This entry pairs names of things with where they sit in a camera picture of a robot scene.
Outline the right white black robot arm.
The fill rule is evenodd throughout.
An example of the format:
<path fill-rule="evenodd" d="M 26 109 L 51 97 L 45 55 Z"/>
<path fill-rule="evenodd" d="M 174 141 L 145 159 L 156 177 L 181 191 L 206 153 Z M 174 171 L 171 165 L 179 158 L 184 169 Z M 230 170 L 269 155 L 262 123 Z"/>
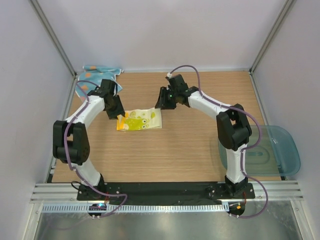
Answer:
<path fill-rule="evenodd" d="M 246 147 L 252 135 L 243 107 L 240 104 L 222 103 L 195 86 L 182 91 L 163 86 L 155 108 L 173 110 L 178 103 L 197 109 L 216 120 L 219 143 L 226 149 L 225 192 L 229 197 L 237 198 L 248 184 L 244 163 Z"/>

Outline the yellow green crocodile towel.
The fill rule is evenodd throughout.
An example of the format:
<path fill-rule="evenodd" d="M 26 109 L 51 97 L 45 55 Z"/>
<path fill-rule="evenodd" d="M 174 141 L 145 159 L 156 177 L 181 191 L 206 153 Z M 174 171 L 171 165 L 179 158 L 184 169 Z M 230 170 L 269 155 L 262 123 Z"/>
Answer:
<path fill-rule="evenodd" d="M 162 128 L 162 114 L 159 108 L 126 110 L 118 115 L 117 131 L 141 131 Z"/>

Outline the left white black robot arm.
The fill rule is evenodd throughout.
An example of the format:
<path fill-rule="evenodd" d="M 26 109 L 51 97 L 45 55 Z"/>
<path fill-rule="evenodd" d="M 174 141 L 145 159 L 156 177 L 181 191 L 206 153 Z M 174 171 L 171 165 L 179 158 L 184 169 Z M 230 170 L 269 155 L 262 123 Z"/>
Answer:
<path fill-rule="evenodd" d="M 110 119 L 124 116 L 125 110 L 119 95 L 90 95 L 65 120 L 53 124 L 53 156 L 68 164 L 81 180 L 81 185 L 95 200 L 107 194 L 104 178 L 90 160 L 90 143 L 87 128 L 99 113 L 106 112 Z"/>

